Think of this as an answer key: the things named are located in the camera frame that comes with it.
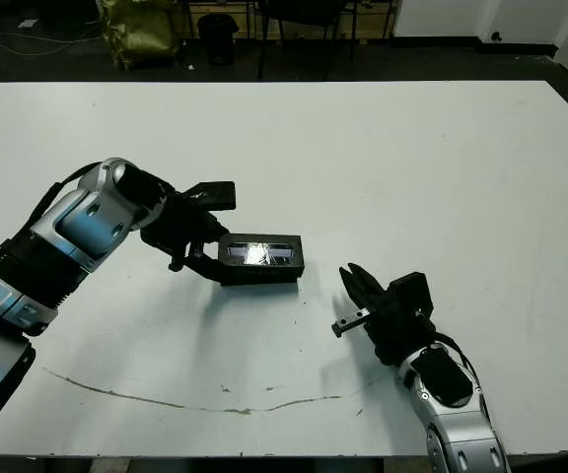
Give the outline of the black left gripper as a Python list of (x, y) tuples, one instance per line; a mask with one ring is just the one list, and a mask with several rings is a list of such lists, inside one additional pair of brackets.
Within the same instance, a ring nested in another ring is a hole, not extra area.
[[(230, 232), (206, 209), (204, 203), (209, 197), (207, 189), (174, 192), (160, 216), (140, 231), (146, 244), (171, 258), (168, 265), (171, 271), (183, 268), (186, 248), (191, 243), (210, 243)], [(188, 255), (186, 266), (209, 281), (221, 283), (223, 280), (222, 263), (207, 254)]]

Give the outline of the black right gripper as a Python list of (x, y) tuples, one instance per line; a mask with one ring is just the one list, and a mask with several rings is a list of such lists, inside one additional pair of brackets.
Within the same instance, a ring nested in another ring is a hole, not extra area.
[(433, 342), (435, 325), (430, 320), (433, 302), (428, 289), (385, 289), (355, 263), (340, 267), (339, 275), (347, 295), (358, 307), (357, 312), (363, 315), (341, 316), (334, 322), (331, 329), (337, 338), (362, 325), (381, 363), (395, 367)]

